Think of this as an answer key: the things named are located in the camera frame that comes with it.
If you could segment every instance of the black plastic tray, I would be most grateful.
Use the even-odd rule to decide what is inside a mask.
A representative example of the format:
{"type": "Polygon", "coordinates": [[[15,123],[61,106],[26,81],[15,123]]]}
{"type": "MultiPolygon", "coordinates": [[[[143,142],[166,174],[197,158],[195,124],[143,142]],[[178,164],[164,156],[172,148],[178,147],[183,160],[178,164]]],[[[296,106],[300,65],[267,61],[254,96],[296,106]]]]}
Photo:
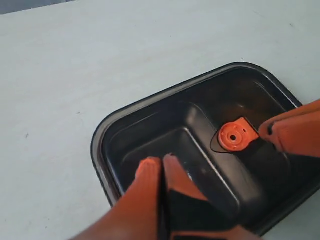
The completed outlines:
{"type": "Polygon", "coordinates": [[[216,153],[210,148],[211,140],[227,122],[246,117],[258,129],[267,119],[299,106],[265,69],[243,62],[228,64],[106,117],[92,138],[92,162],[114,205],[145,157],[174,153],[206,159],[221,169],[227,154],[240,162],[225,171],[227,181],[241,189],[237,174],[243,165],[266,195],[267,205],[245,222],[249,230],[263,235],[319,189],[320,161],[284,156],[261,139],[236,154],[216,153]]]}

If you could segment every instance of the white countertop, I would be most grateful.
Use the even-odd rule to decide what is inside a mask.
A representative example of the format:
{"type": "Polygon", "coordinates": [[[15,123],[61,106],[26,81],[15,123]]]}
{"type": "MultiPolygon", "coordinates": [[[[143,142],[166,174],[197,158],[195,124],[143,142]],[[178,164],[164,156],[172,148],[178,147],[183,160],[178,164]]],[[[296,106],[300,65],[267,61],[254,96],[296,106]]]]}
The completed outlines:
{"type": "MultiPolygon", "coordinates": [[[[67,239],[110,208],[91,137],[132,102],[238,61],[266,68],[304,104],[320,98],[319,9],[80,0],[1,15],[0,239],[67,239]]],[[[265,239],[319,239],[319,201],[318,192],[265,239]]]]}

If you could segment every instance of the white table surface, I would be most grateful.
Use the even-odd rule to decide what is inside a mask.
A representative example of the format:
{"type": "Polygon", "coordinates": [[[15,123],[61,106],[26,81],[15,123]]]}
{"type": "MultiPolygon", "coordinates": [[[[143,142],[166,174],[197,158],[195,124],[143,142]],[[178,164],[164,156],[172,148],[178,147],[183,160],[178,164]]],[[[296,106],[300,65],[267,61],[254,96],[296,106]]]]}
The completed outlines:
{"type": "MultiPolygon", "coordinates": [[[[67,239],[109,204],[94,130],[132,102],[231,62],[320,97],[318,0],[80,0],[0,16],[0,239],[67,239]]],[[[320,193],[266,240],[320,239],[320,193]]]]}

